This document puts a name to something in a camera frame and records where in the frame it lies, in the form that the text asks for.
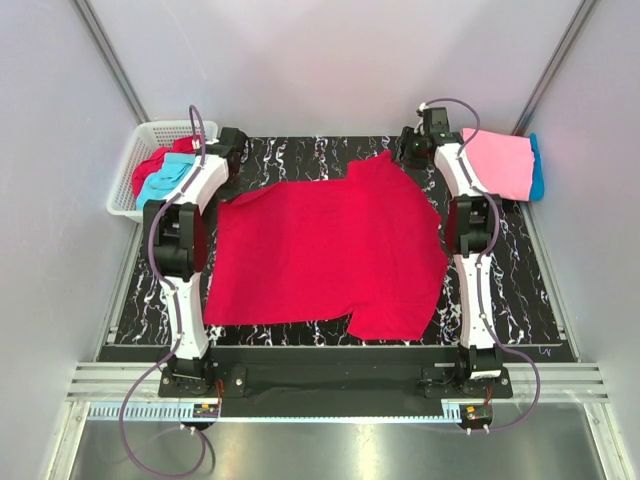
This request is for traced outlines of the red t-shirt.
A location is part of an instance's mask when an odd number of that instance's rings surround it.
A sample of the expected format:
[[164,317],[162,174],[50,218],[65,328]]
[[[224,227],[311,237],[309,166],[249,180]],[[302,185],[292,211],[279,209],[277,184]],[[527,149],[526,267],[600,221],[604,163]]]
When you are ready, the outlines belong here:
[[137,198],[139,196],[147,177],[160,170],[167,153],[191,154],[193,152],[193,139],[191,137],[179,138],[170,147],[160,147],[155,150],[150,157],[143,160],[133,171],[131,182],[134,197]]
[[389,152],[342,179],[287,181],[218,208],[204,321],[274,325],[348,317],[364,341],[417,341],[448,268],[441,219]]

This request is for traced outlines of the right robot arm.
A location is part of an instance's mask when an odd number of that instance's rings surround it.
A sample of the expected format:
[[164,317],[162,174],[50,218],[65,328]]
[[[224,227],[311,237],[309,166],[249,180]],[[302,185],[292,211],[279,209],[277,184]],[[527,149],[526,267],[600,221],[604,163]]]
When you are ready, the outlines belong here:
[[451,129],[447,109],[438,100],[417,108],[416,127],[405,127],[397,159],[415,167],[432,164],[451,195],[445,243],[459,278],[461,335],[452,382],[466,396],[476,396],[499,379],[502,354],[493,327],[491,254],[498,240],[500,199],[489,192],[472,167],[467,147],[479,133],[480,119],[467,103],[451,98],[474,117],[468,138]]

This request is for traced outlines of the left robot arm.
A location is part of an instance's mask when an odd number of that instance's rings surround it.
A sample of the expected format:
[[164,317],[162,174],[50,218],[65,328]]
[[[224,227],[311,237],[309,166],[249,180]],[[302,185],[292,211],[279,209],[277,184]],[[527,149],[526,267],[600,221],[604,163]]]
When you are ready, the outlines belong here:
[[162,358],[162,382],[196,396],[215,386],[200,298],[208,258],[203,212],[237,175],[247,142],[238,128],[224,127],[212,140],[194,140],[194,161],[177,186],[143,207],[146,259],[167,303],[170,350]]

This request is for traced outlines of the red t-shirt in basket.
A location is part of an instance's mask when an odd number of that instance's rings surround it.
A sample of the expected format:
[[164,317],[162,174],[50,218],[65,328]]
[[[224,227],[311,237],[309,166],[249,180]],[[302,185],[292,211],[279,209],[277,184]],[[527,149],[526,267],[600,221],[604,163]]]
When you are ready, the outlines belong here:
[[179,138],[170,147],[160,147],[155,150],[150,157],[143,160],[133,171],[131,182],[134,197],[137,198],[139,196],[147,177],[160,170],[167,153],[191,154],[193,152],[193,139],[191,137]]

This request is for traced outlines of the white plastic laundry basket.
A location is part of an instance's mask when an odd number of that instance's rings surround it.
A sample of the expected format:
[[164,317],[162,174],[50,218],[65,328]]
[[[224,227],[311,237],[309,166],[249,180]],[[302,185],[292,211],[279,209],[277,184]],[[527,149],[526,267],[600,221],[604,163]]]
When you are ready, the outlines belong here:
[[209,148],[221,145],[215,122],[153,121],[136,127],[108,196],[108,213],[140,223],[150,200],[193,204],[203,211],[231,170],[222,155],[201,155],[201,139]]

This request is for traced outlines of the light blue t-shirt in basket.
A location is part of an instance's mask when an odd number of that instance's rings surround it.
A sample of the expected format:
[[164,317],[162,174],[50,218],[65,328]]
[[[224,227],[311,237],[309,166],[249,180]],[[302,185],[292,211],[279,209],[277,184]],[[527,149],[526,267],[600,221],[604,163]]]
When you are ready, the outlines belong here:
[[136,197],[136,209],[141,211],[149,200],[162,200],[170,195],[191,171],[195,163],[193,153],[165,153],[160,168],[144,180]]

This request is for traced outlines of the folded pink t-shirt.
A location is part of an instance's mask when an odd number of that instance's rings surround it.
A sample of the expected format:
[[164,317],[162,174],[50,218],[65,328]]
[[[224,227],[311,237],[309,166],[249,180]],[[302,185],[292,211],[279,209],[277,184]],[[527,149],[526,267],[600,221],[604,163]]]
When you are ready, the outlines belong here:
[[528,200],[535,162],[531,141],[484,130],[471,138],[473,133],[472,128],[462,130],[463,139],[468,141],[465,152],[486,190],[508,200]]

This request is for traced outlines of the folded blue t-shirt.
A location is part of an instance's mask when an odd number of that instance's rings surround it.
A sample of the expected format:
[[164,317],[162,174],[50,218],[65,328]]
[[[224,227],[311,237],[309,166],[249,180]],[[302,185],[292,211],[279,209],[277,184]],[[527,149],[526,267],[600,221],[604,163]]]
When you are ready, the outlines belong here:
[[532,184],[529,193],[531,202],[540,201],[545,194],[545,182],[542,168],[542,157],[539,149],[538,139],[535,133],[529,135],[531,150],[534,156],[534,164],[532,171]]

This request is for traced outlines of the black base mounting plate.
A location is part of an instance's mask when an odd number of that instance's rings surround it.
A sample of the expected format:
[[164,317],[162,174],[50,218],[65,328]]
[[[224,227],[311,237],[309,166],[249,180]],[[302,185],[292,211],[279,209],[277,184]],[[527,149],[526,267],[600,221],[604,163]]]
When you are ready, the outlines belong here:
[[202,360],[171,360],[159,394],[222,396],[224,416],[329,420],[439,415],[443,400],[510,399],[497,350],[457,347],[213,347]]

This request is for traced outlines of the right controller board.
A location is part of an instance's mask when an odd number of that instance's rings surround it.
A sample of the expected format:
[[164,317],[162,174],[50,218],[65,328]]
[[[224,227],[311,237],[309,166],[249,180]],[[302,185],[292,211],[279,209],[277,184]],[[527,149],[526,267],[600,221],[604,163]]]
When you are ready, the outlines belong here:
[[490,405],[469,405],[465,409],[466,419],[469,421],[480,421],[492,417],[492,407]]

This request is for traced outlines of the controller board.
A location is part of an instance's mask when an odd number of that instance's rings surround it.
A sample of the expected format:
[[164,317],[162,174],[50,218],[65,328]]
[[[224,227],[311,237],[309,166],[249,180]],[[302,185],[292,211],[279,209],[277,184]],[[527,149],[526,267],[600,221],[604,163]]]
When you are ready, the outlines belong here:
[[490,405],[469,405],[465,409],[466,419],[469,421],[480,421],[492,417],[492,407]]
[[196,403],[193,407],[194,418],[218,418],[220,405],[214,403]]

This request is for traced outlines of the left controller board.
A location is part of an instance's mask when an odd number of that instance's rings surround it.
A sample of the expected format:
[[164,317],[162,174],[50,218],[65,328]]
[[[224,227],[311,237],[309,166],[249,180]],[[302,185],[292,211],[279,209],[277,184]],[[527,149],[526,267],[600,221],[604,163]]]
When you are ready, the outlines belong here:
[[214,403],[196,403],[193,407],[194,418],[218,418],[220,405]]

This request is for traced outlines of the left aluminium corner post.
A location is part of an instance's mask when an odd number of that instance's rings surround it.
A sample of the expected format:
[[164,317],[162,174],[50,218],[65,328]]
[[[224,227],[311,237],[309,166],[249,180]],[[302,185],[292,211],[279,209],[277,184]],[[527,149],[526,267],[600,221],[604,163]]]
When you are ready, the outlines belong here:
[[127,75],[109,36],[99,19],[92,3],[88,0],[71,0],[71,5],[86,29],[97,49],[116,88],[121,94],[129,111],[138,124],[149,122],[150,117],[144,108],[133,83]]

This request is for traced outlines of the aluminium corner post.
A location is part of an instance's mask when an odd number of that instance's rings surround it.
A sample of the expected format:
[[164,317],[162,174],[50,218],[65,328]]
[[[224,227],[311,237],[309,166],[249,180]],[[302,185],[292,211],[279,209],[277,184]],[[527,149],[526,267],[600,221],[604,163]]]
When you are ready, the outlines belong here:
[[92,3],[88,0],[71,0],[71,5],[86,29],[97,49],[116,88],[121,94],[129,111],[138,124],[149,122],[150,117],[144,108],[133,83],[127,75],[109,36],[99,19]]
[[554,48],[540,77],[531,91],[511,133],[524,135],[533,122],[534,116],[541,106],[547,92],[568,59],[579,37],[588,25],[592,15],[599,6],[598,0],[581,0],[570,18],[560,40]]

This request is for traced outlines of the right aluminium corner post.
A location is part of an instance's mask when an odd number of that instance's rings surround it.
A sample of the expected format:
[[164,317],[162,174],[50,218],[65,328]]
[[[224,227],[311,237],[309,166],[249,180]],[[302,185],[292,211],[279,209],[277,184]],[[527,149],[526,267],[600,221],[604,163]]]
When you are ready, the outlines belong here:
[[547,92],[568,59],[579,37],[588,25],[592,15],[599,6],[598,0],[581,0],[570,18],[560,40],[554,48],[540,77],[531,91],[511,133],[524,135],[533,122],[534,116],[541,106]]

